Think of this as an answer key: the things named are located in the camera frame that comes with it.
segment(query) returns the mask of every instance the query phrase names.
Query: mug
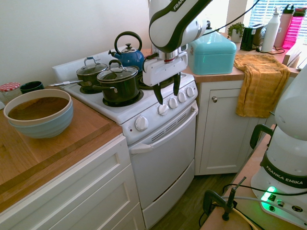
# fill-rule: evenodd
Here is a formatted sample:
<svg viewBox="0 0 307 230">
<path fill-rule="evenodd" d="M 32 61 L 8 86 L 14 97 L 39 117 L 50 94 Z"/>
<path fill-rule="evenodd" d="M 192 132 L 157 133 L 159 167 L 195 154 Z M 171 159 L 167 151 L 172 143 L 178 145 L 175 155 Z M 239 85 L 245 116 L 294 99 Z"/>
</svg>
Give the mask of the mug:
<svg viewBox="0 0 307 230">
<path fill-rule="evenodd" d="M 44 86 L 43 83 L 41 83 L 40 81 L 32 81 L 32 82 L 28 82 L 26 84 L 23 84 L 20 87 L 20 91 L 22 94 L 27 93 L 27 92 L 31 92 L 34 90 L 43 90 Z"/>
</svg>

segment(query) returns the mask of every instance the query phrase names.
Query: wooden cutting board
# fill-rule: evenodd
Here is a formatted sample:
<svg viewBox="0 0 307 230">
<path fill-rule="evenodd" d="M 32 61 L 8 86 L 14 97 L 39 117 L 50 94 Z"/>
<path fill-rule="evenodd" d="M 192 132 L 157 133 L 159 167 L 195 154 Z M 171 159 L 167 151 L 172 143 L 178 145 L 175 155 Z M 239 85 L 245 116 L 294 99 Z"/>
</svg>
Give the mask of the wooden cutting board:
<svg viewBox="0 0 307 230">
<path fill-rule="evenodd" d="M 0 193 L 110 129 L 97 112 L 72 98 L 71 124 L 53 138 L 34 139 L 12 127 L 0 111 Z"/>
</svg>

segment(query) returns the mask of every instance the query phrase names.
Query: oven door handle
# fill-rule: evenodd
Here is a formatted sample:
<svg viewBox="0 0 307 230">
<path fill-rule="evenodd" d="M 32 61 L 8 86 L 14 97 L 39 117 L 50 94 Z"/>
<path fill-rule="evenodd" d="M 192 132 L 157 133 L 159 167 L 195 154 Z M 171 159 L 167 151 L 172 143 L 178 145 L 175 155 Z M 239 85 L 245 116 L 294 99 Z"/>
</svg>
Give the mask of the oven door handle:
<svg viewBox="0 0 307 230">
<path fill-rule="evenodd" d="M 153 144 L 147 145 L 143 143 L 139 143 L 136 146 L 132 147 L 130 149 L 130 154 L 139 154 L 139 153 L 146 153 L 154 150 L 155 148 L 163 145 L 164 143 L 168 142 L 173 136 L 177 135 L 179 132 L 181 132 L 185 127 L 187 127 L 192 119 L 197 115 L 198 113 L 198 108 L 192 107 L 193 113 L 191 116 L 184 122 L 182 123 L 177 129 L 175 129 L 173 132 L 167 134 L 165 137 L 162 139 L 156 141 Z"/>
</svg>

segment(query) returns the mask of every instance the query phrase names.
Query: black appliance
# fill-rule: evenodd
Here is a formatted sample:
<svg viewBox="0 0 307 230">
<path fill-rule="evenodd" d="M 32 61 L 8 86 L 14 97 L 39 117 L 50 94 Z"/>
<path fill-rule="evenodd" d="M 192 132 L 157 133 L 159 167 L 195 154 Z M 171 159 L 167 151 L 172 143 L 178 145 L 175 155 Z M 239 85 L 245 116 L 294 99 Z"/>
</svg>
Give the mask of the black appliance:
<svg viewBox="0 0 307 230">
<path fill-rule="evenodd" d="M 254 24 L 244 28 L 240 49 L 250 51 L 260 46 L 265 33 L 265 24 Z"/>
</svg>

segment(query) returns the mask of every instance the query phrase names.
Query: stove burner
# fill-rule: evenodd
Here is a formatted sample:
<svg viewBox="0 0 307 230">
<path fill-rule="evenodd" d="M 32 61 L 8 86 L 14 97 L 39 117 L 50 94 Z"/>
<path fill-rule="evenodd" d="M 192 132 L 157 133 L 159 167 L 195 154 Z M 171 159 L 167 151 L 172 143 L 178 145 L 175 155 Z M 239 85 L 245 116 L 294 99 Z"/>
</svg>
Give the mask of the stove burner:
<svg viewBox="0 0 307 230">
<path fill-rule="evenodd" d="M 101 91 L 96 91 L 96 90 L 86 90 L 84 88 L 80 88 L 80 92 L 84 94 L 95 94 L 95 93 L 100 93 Z"/>
<path fill-rule="evenodd" d="M 143 73 L 142 72 L 138 74 L 137 78 L 138 78 L 138 81 L 139 81 L 139 88 L 140 89 L 142 89 L 142 90 L 153 90 L 154 89 L 151 86 L 145 85 L 145 83 L 143 82 Z M 170 77 L 169 79 L 166 79 L 166 80 L 160 82 L 161 89 L 165 88 L 166 86 L 169 86 L 173 83 L 174 83 L 174 78 Z"/>
<path fill-rule="evenodd" d="M 142 90 L 140 90 L 138 95 L 136 95 L 134 98 L 127 100 L 125 102 L 108 102 L 104 98 L 102 99 L 102 102 L 105 105 L 110 106 L 110 107 L 124 107 L 124 106 L 131 105 L 131 104 L 138 102 L 140 99 L 142 99 L 143 96 L 144 96 L 144 93 Z"/>
</svg>

